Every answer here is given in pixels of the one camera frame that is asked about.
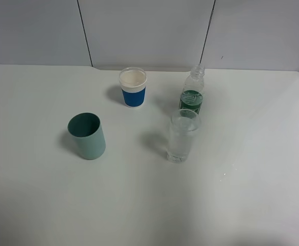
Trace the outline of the clear bottle green label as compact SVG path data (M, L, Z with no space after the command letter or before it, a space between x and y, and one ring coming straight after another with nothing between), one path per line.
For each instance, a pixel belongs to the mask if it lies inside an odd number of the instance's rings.
M202 64L194 66L186 78L180 96L179 109L189 109L199 114L204 99L205 67Z

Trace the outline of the blue white paper cup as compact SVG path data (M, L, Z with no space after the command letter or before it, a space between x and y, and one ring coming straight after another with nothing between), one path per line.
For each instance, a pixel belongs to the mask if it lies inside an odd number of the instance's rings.
M136 108L144 103L146 83L147 75L141 68L129 67L120 72L119 84L128 107Z

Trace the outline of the green plastic cup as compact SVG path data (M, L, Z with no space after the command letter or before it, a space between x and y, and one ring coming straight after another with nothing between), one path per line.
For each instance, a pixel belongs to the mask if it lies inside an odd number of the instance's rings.
M101 120L97 115L80 113L71 118L67 129L82 158L94 160L102 156L106 142Z

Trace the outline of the clear tall glass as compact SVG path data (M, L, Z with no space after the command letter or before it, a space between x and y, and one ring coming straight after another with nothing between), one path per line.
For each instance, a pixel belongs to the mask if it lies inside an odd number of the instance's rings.
M167 159L174 163L186 161L199 132L199 115L189 109L179 109L170 118Z

